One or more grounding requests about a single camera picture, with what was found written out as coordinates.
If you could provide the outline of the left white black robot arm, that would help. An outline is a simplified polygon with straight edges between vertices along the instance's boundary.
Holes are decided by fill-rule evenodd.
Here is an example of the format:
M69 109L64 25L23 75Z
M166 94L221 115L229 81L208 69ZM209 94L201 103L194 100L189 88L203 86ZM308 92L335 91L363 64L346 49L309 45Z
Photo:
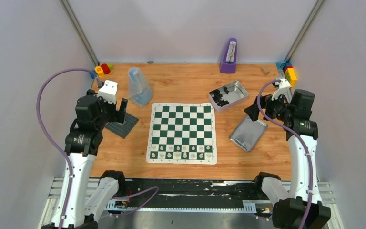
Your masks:
M123 172L107 170L99 184L86 200L92 166L103 140L102 131L108 123L122 123L126 114L127 99L122 99L119 109L117 89L89 89L77 100L77 117L65 138L61 151L66 160L64 183L59 204L51 222L45 229L96 229L105 205L112 196L122 197L127 191Z

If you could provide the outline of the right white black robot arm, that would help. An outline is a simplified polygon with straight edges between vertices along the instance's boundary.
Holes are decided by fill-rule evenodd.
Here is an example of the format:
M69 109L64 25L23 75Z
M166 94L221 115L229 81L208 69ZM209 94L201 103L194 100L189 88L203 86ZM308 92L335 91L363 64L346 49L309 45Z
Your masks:
M254 195L273 204L273 226L280 229L321 229L331 218L331 209L322 203L315 168L318 126L310 119L315 94L296 89L288 102L284 95L257 96L245 113L256 121L264 119L282 127L291 155L291 186L286 190L279 176L260 172Z

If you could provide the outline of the green white chess mat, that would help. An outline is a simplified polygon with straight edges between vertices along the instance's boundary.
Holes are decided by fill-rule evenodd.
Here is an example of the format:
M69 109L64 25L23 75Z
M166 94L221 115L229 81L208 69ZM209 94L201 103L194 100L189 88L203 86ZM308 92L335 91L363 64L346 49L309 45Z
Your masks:
M151 108L149 137L146 152L146 162L154 164L196 164L215 165L217 164L217 140L215 110L211 103L154 103ZM158 155L159 152L173 154L173 159L151 158L151 153ZM174 159L174 153L181 152L181 159ZM191 152L197 154L196 160L191 160ZM200 153L212 153L212 160L199 159Z

